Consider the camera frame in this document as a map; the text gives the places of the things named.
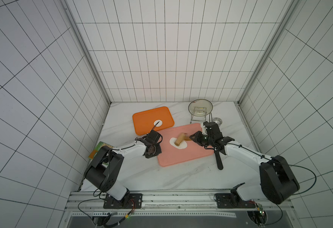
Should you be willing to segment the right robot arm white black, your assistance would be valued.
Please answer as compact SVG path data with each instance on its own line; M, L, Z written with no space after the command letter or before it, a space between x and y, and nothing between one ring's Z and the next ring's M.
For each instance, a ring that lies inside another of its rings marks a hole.
M281 204L300 190L299 183L286 159L280 155L271 157L248 149L224 137L217 123L204 122L202 131L197 131L189 139L206 150L213 150L217 168L223 169L220 155L238 159L252 168L259 178L251 183L242 182L231 189L236 200L269 200Z

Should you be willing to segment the pink plastic tray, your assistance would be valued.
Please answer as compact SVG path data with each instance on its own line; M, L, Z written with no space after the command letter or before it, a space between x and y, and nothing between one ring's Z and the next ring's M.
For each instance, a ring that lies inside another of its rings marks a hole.
M163 136L163 141L160 144L162 153L157 156L159 165L162 167L168 167L213 155L214 152L212 150L206 150L204 147L199 146L193 141L186 141L187 148L182 150L171 146L169 143L170 138L178 138L181 133L186 133L190 136L197 131L202 131L202 127L199 123L159 131L159 133Z

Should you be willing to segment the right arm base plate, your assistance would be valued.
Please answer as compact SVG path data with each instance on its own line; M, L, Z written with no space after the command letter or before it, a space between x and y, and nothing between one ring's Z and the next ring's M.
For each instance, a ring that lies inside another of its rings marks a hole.
M255 209L256 206L250 201L243 201L236 194L216 193L214 201L219 209Z

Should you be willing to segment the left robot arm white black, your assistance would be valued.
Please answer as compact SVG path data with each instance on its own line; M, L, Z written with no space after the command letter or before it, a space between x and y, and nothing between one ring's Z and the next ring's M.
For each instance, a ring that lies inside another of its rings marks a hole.
M101 193L105 192L117 201L124 201L129 190L118 180L124 159L135 157L153 158L162 153L163 136L155 130L123 147L111 148L103 146L94 155L91 163L85 169L84 177Z

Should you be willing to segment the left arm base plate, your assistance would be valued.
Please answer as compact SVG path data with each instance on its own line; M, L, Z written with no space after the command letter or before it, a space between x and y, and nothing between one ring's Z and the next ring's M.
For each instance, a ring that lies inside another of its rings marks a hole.
M116 200L109 194L105 195L104 209L140 209L142 204L143 194L127 193L121 200Z

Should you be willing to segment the wooden rolling pin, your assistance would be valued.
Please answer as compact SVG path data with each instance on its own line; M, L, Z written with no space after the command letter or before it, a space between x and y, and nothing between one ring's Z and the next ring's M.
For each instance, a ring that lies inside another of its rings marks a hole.
M184 141L191 141L191 139L186 133L181 133L174 144L175 146L180 146Z

